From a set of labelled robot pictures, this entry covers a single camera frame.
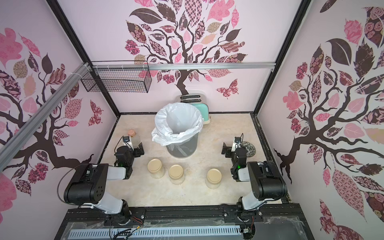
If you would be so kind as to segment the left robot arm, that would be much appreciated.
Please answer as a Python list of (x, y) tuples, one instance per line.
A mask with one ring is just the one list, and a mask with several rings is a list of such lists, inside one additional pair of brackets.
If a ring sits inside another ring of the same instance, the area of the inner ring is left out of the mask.
[(136, 157), (145, 154), (143, 144), (132, 149), (128, 145), (121, 146), (115, 153), (116, 165), (81, 164), (74, 169), (76, 172), (64, 191), (64, 202), (68, 205), (89, 206), (106, 215), (116, 216), (119, 225), (126, 225), (130, 220), (143, 221), (131, 212), (127, 201), (112, 196), (107, 190), (108, 181), (128, 180), (133, 172)]

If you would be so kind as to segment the glass jar with rice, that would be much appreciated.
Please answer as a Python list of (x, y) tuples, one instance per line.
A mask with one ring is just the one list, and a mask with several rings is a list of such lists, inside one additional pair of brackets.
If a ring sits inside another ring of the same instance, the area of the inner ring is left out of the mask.
[(174, 185), (181, 185), (185, 180), (184, 169), (181, 165), (172, 165), (169, 169), (169, 178)]

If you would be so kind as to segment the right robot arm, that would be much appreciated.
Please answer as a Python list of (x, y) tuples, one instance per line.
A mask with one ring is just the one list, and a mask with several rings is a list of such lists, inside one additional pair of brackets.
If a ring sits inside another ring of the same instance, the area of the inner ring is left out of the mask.
[(226, 223), (248, 223), (256, 215), (262, 215), (260, 208), (268, 202), (286, 197), (287, 186), (273, 161), (248, 162), (247, 150), (242, 144), (229, 147), (223, 144), (222, 155), (232, 162), (232, 178), (238, 183), (249, 183), (251, 191), (240, 197), (236, 205), (222, 205)]

